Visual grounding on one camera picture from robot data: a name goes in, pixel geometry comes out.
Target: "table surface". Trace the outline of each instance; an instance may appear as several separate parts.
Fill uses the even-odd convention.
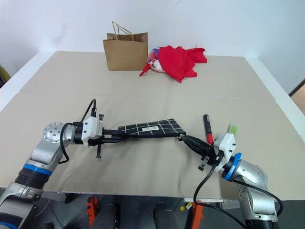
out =
[[[214,137],[238,126],[243,159],[267,172],[269,190],[282,199],[305,199],[305,144],[243,57],[208,57],[197,78],[178,83],[149,71],[108,71],[104,53],[56,52],[0,112],[0,186],[12,182],[51,122],[80,120],[92,98],[104,126],[174,118],[189,135],[205,140],[202,115]],[[67,147],[45,190],[192,197],[207,171],[200,156],[176,138],[130,140],[96,148]],[[235,185],[214,173],[202,198],[235,198]]]

